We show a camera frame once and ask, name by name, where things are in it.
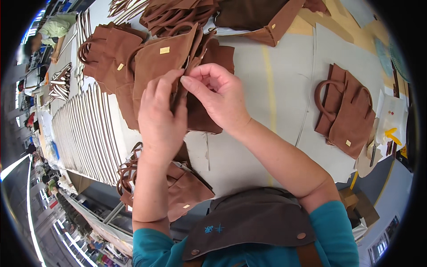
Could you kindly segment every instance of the fingernail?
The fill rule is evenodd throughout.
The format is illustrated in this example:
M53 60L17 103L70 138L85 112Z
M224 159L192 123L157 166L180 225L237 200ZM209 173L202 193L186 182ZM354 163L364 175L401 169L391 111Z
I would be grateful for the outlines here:
M181 76L181 82L190 82L190 79L187 76Z

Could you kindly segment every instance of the dark brown apron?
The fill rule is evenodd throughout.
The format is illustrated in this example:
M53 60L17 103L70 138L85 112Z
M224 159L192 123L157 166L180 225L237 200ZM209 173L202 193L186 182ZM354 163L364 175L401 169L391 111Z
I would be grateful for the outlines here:
M260 243L294 246L302 267L319 267L315 240L308 213L291 193L256 188L213 200L210 213L190 231L182 259L185 267L201 266L211 251Z

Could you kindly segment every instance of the hand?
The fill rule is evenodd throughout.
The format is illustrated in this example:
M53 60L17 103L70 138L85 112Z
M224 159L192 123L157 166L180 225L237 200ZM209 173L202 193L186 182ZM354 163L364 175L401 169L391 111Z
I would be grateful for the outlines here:
M251 120L246 110L242 82L225 68L204 64L181 77L182 85L205 107L212 120L233 135Z
M142 135L145 162L166 165L175 157L187 131L187 98L183 97L175 116L170 111L173 82L184 70L170 70L151 80L142 94L138 123Z
M59 57L59 51L55 50L55 51L53 52L52 56L50 57L51 62L52 62L53 64L58 63L58 57Z

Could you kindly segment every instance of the apron strap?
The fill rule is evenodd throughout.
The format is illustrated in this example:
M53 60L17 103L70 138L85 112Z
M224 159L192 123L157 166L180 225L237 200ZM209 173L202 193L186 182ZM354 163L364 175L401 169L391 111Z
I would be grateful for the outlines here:
M314 242L304 246L296 246L296 253L298 254L299 263L301 267L322 267L319 254L317 253ZM182 267L202 267L206 259L206 254L201 255L191 261L184 261Z
M314 242L295 248L301 267L322 267L322 262L320 261Z

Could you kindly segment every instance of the teal shirt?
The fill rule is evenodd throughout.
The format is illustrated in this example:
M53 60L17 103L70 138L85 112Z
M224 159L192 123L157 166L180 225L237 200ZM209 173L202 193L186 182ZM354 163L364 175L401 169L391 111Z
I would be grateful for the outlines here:
M315 246L324 267L358 267L359 255L350 220L340 201L323 204L310 214L316 233ZM139 229L133 236L135 267L182 266L185 238L174 244L165 234L153 229ZM203 267L301 266L294 247L265 244L240 244L208 253Z

